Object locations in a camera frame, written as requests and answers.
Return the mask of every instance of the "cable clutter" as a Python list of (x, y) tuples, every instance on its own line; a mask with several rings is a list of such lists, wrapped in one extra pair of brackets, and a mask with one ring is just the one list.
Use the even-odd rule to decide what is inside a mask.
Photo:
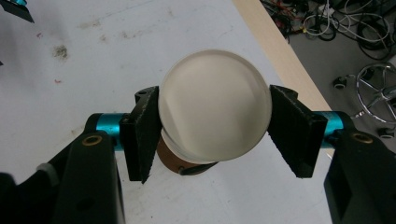
[(332, 41), (337, 34), (356, 41), (369, 58), (382, 61), (395, 45), (396, 11), (392, 0), (261, 0), (285, 38), (305, 34)]

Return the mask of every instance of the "white table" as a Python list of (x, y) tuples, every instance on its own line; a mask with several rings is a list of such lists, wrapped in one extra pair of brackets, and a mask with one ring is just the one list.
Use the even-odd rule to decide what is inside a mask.
[[(267, 83), (282, 85), (278, 60), (262, 51), (230, 0), (28, 3), (34, 24), (0, 13), (0, 171), (18, 183), (78, 136), (90, 114), (130, 112), (135, 92), (161, 85), (196, 50), (238, 53)], [(197, 176), (175, 175), (156, 157), (144, 186), (129, 182), (122, 153), (117, 159), (128, 223), (331, 223), (324, 151), (305, 180), (268, 135)]]

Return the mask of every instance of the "screw hole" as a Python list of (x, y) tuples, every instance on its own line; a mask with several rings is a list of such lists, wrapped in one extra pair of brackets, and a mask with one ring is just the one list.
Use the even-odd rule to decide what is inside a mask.
[(84, 140), (82, 140), (82, 145), (84, 145), (86, 147), (90, 147), (90, 146), (94, 146), (100, 142), (102, 142), (102, 136), (92, 135), (92, 136), (86, 137)]
[(364, 135), (362, 133), (353, 133), (352, 137), (355, 138), (355, 140), (365, 143), (365, 144), (373, 143), (373, 139), (371, 137)]

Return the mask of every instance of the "caster wheel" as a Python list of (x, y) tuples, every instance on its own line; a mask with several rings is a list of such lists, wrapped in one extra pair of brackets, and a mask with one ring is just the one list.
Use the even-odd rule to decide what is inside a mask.
[(364, 80), (368, 81), (368, 80), (370, 80), (373, 77), (374, 72), (375, 72), (374, 68), (369, 68), (369, 69), (367, 69), (366, 74), (361, 76), (361, 78), (363, 78)]
[(332, 82), (332, 86), (341, 90), (347, 86), (347, 80), (344, 77), (338, 77)]
[(393, 138), (394, 133), (392, 132), (392, 129), (387, 129), (387, 128), (382, 128), (378, 129), (378, 136), (381, 138)]
[(396, 98), (391, 99), (390, 104), (393, 106), (393, 108), (396, 108)]

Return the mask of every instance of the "dark stain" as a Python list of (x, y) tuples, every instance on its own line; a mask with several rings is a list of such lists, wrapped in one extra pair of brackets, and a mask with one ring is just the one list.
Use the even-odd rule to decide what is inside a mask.
[(70, 131), (70, 133), (73, 134), (74, 137), (77, 137), (82, 133), (84, 128), (85, 128), (85, 125), (79, 126), (76, 129)]
[(125, 31), (122, 31), (120, 35), (121, 35), (121, 37), (124, 38), (124, 39), (130, 39), (130, 38), (131, 38), (130, 36), (128, 36), (128, 34), (126, 34)]
[(101, 35), (101, 36), (99, 37), (99, 40), (100, 40), (101, 42), (107, 43), (107, 37), (106, 37), (105, 35)]
[(78, 28), (80, 29), (88, 29), (88, 28), (94, 28), (100, 26), (99, 20), (94, 20), (94, 21), (88, 21), (88, 22), (83, 22), (82, 24), (79, 25)]
[(52, 57), (57, 58), (61, 61), (66, 61), (69, 57), (67, 54), (67, 48), (65, 45), (56, 46), (53, 48)]
[(170, 17), (175, 17), (175, 15), (173, 14), (173, 11), (172, 11), (172, 9), (170, 7), (168, 8), (168, 15)]

